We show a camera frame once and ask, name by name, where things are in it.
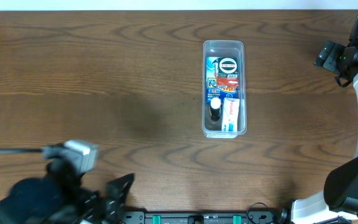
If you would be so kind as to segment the dark green round-logo box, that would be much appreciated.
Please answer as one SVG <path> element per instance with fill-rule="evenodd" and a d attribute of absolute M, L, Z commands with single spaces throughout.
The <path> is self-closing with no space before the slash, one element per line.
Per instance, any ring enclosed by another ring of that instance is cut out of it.
<path fill-rule="evenodd" d="M 238 64 L 235 57 L 219 57 L 217 59 L 219 78 L 237 78 L 238 77 Z"/>

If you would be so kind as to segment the blue Kool Fever box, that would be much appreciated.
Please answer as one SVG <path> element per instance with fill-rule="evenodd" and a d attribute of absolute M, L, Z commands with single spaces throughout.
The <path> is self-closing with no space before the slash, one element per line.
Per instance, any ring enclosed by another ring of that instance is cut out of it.
<path fill-rule="evenodd" d="M 216 87 L 218 78 L 218 63 L 219 57 L 207 57 L 206 58 L 206 70 L 205 70 L 205 85 L 206 85 L 206 102 L 210 104 L 212 98 L 218 97 L 220 100 L 225 98 L 237 98 L 239 86 L 236 89 L 219 89 Z"/>

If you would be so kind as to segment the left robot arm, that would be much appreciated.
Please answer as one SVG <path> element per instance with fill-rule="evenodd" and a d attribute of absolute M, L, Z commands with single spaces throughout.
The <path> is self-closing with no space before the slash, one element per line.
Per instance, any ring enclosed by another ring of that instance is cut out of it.
<path fill-rule="evenodd" d="M 12 186 L 0 200 L 0 224 L 121 223 L 134 174 L 106 184 L 106 195 L 81 186 L 82 175 L 63 159 L 46 166 L 42 178 L 28 178 Z"/>

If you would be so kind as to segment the dark bottle white cap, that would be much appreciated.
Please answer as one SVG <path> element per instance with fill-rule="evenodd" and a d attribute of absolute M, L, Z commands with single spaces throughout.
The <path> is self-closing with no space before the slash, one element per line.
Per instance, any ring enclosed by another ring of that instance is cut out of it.
<path fill-rule="evenodd" d="M 212 121 L 218 121 L 221 116 L 221 100 L 218 97 L 212 98 L 209 104 L 209 112 Z"/>

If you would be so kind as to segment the white Panadol box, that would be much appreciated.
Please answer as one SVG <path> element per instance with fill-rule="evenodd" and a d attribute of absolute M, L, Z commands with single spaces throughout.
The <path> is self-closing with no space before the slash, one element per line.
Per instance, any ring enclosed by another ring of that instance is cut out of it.
<path fill-rule="evenodd" d="M 224 132 L 237 132 L 240 99 L 225 98 L 222 113 L 222 129 Z"/>

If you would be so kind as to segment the red medicine box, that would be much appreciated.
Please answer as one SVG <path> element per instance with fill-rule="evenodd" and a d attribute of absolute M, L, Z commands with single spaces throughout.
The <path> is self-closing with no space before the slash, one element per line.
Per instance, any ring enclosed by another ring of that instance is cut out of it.
<path fill-rule="evenodd" d="M 216 87 L 219 89 L 236 89 L 239 86 L 238 78 L 217 78 Z"/>

